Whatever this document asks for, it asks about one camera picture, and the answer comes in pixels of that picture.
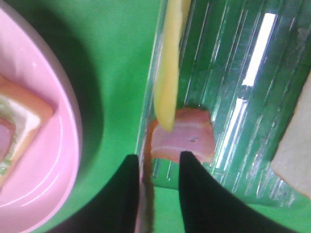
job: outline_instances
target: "meat slice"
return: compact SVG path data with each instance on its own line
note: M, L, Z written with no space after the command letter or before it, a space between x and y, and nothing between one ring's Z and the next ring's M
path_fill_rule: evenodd
M15 133L15 125L0 117L0 162L4 160L11 144Z
M152 158L163 158L179 163L182 151L191 151L201 162L211 163L215 141L208 111L182 108L176 111L172 132L164 130L155 119L149 128Z

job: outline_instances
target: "bread slice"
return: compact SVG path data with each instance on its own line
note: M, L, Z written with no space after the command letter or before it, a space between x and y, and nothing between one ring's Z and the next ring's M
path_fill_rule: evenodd
M0 75L0 117L12 122L15 135L9 153L0 163L0 187L35 138L39 128L53 115L45 101Z
M271 162L272 170L311 199L311 75L300 94L295 113Z

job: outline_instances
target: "clear plastic container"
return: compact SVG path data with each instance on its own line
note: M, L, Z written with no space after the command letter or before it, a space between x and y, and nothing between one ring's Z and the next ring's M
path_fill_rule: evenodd
M167 0L160 7L137 153L154 119L153 83ZM270 168L311 65L311 2L192 0L180 43L177 107L211 112L216 155L207 171L247 204L305 198ZM156 186L177 189L178 164L153 160Z

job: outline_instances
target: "pink plate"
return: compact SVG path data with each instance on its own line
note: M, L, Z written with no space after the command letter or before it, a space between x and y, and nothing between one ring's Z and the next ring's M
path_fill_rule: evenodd
M32 90L55 112L0 191L0 232L30 232L69 196L81 153L81 118L70 82L38 33L0 0L0 74Z

